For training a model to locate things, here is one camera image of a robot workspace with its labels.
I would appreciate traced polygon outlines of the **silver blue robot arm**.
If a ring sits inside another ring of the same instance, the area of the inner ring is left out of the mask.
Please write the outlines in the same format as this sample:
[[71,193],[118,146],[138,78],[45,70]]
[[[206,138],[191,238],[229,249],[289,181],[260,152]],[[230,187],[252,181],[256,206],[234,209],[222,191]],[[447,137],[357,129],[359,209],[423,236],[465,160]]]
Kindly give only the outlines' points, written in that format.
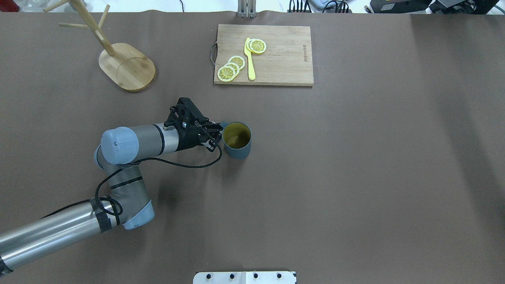
[[116,226],[133,230],[154,218],[139,165],[159,156],[204,146],[219,148],[223,124],[171,121],[105,131],[94,162],[106,173],[94,196],[1,234],[1,276]]

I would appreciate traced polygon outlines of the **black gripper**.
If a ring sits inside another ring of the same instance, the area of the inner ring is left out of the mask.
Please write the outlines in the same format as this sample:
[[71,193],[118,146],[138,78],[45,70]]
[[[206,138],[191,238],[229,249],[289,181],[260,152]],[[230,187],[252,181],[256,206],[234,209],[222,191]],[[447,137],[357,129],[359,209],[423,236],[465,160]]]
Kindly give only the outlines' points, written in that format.
[[176,151],[191,149],[196,146],[204,146],[209,152],[215,151],[221,140],[221,133],[227,126],[227,123],[215,123],[206,120],[200,121],[200,126],[198,128],[195,124],[187,123],[186,127],[183,128],[183,122],[175,122],[174,127],[179,137]]

